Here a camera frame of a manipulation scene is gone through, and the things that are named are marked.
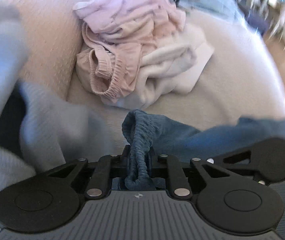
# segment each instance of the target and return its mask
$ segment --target pink cloth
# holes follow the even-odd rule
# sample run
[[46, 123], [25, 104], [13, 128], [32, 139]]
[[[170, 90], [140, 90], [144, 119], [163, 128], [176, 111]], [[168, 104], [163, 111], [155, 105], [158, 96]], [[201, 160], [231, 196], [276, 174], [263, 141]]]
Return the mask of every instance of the pink cloth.
[[89, 0], [73, 8], [85, 21], [82, 35], [89, 54], [92, 91], [112, 102], [129, 95], [141, 57], [157, 40], [183, 30], [185, 12], [168, 0]]

